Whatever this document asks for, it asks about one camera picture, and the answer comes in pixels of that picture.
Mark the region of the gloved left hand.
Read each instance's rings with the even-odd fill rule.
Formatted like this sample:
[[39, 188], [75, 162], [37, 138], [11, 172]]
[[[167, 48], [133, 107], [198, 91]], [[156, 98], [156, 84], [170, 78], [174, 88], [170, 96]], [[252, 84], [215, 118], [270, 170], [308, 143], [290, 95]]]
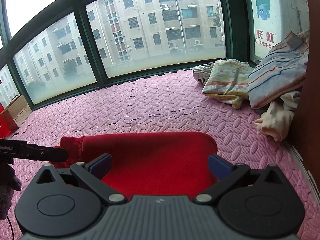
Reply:
[[11, 207], [14, 191], [21, 191], [22, 184], [10, 165], [1, 163], [0, 172], [0, 220], [5, 220]]

